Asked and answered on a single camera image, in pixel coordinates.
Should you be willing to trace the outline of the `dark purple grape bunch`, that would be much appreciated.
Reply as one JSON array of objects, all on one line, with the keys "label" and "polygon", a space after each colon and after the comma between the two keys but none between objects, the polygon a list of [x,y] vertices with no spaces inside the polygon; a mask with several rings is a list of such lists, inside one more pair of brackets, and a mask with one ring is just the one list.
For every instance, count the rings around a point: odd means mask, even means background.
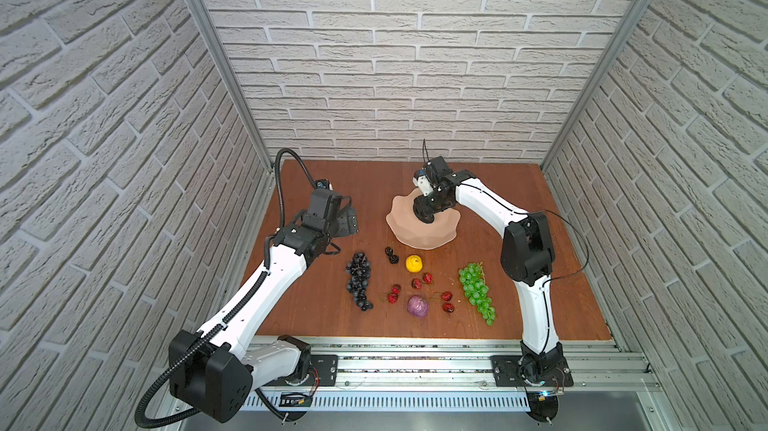
[{"label": "dark purple grape bunch", "polygon": [[346,290],[352,296],[355,305],[363,312],[372,309],[373,304],[367,297],[371,265],[366,254],[362,251],[356,252],[345,270],[349,275]]}]

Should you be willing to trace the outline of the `yellow fake lemon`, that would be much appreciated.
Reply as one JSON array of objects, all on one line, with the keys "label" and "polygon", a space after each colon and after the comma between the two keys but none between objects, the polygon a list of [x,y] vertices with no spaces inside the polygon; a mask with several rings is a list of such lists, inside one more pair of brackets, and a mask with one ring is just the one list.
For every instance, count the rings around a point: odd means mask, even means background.
[{"label": "yellow fake lemon", "polygon": [[423,270],[423,259],[416,254],[409,255],[406,258],[405,266],[408,272],[410,273],[419,273]]}]

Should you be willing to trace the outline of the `green grape bunch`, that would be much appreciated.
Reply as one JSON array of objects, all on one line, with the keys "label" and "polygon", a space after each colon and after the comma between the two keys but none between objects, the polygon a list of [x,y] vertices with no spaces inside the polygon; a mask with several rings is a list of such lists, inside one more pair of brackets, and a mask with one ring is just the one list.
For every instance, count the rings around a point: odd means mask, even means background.
[{"label": "green grape bunch", "polygon": [[492,326],[497,318],[489,287],[486,283],[485,272],[481,263],[468,263],[459,271],[459,281],[465,298],[476,309],[488,326]]}]

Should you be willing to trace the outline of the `purple fake fig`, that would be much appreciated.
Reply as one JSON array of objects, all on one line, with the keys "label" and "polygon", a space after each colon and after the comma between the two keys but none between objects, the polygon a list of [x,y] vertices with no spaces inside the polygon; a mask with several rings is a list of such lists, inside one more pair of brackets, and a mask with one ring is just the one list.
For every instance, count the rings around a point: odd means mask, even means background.
[{"label": "purple fake fig", "polygon": [[422,296],[414,295],[408,299],[407,311],[417,318],[424,318],[429,312],[429,303]]}]

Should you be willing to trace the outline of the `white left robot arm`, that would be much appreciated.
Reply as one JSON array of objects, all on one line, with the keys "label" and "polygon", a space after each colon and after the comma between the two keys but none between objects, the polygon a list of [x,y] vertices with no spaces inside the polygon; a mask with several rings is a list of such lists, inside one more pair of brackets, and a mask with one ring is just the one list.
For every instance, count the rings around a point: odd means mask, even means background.
[{"label": "white left robot arm", "polygon": [[196,332],[181,331],[172,340],[163,381],[189,407],[173,421],[204,413],[224,423],[266,384],[313,382],[308,343],[282,335],[253,355],[248,348],[288,288],[318,257],[337,252],[333,239],[357,230],[350,198],[319,181],[308,208],[267,241],[264,260],[246,284]]}]

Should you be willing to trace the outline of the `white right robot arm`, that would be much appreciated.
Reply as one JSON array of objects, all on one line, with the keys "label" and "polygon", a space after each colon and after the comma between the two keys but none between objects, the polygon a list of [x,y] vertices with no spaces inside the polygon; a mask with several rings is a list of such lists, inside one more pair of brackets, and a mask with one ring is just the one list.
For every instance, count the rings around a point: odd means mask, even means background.
[{"label": "white right robot arm", "polygon": [[419,189],[413,211],[420,221],[430,224],[437,214],[460,204],[499,233],[500,263],[515,284],[523,322],[517,374],[529,386],[572,386],[552,313],[555,250],[546,214],[511,204],[473,173],[452,170],[441,156],[415,171],[413,184]]}]

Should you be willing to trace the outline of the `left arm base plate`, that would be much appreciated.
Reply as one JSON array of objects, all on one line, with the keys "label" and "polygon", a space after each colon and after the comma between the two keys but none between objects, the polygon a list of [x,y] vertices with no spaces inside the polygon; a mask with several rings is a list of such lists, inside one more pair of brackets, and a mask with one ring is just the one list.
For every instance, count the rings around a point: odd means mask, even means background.
[{"label": "left arm base plate", "polygon": [[288,386],[308,388],[319,382],[320,387],[334,387],[339,370],[339,356],[331,354],[312,354],[308,361],[299,367],[306,374],[279,377],[268,383],[268,386]]}]

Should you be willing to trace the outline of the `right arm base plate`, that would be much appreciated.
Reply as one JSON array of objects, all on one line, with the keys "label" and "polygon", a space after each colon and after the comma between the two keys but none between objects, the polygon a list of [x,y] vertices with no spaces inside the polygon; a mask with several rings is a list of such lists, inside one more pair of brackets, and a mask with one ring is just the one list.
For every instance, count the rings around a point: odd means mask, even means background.
[{"label": "right arm base plate", "polygon": [[567,388],[574,385],[564,356],[494,355],[491,357],[491,371],[497,387]]}]

